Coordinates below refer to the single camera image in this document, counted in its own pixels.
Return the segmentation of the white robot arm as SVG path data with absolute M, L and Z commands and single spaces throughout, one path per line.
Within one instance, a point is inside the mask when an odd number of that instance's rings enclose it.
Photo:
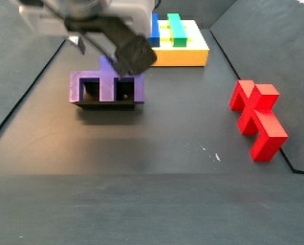
M 149 36 L 155 0 L 11 0 L 28 26 L 45 35 L 65 37 L 85 52 L 79 34 L 67 30 L 63 20 L 47 6 L 53 7 L 64 17 L 76 20 L 96 16 L 117 16 L 137 34 Z

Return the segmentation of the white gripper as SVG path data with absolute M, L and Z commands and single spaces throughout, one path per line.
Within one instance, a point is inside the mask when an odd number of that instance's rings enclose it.
M 16 0 L 19 14 L 40 34 L 69 36 L 68 41 L 85 54 L 85 45 L 80 36 L 75 36 L 64 21 L 51 12 L 53 9 L 64 18 L 88 21 L 101 17 L 107 21 L 119 18 L 135 36 L 144 41 L 152 31 L 152 11 L 155 0 Z

